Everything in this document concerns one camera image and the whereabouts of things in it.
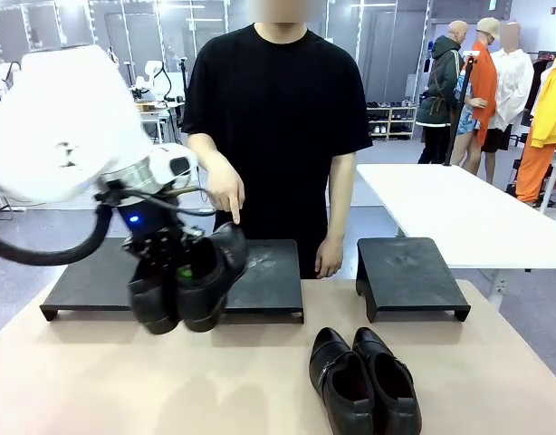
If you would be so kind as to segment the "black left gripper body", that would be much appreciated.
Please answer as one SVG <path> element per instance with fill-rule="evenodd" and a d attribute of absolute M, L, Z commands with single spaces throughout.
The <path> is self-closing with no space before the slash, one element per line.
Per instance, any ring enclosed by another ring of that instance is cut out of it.
<path fill-rule="evenodd" d="M 177 202 L 165 201 L 166 206 L 142 199 L 140 202 L 117 207 L 130 232 L 124 249 L 150 264 L 177 264 L 188 249 L 202 238 L 202 231 L 187 227 L 177 216 Z"/>

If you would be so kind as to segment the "person's right hand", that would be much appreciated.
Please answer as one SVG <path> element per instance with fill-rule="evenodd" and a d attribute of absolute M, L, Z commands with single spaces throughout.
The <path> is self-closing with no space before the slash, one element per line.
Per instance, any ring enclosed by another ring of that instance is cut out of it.
<path fill-rule="evenodd" d="M 241 222 L 245 201 L 244 183 L 229 161 L 218 151 L 210 152 L 205 160 L 208 176 L 207 190 L 217 210 L 231 215 L 235 224 Z"/>

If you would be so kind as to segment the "person's left hand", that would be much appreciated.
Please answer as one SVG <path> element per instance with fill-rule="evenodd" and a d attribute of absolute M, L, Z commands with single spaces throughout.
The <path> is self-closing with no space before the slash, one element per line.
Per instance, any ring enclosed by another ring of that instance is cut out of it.
<path fill-rule="evenodd" d="M 332 277 L 342 266 L 344 236 L 328 235 L 321 242 L 315 261 L 318 279 Z"/>

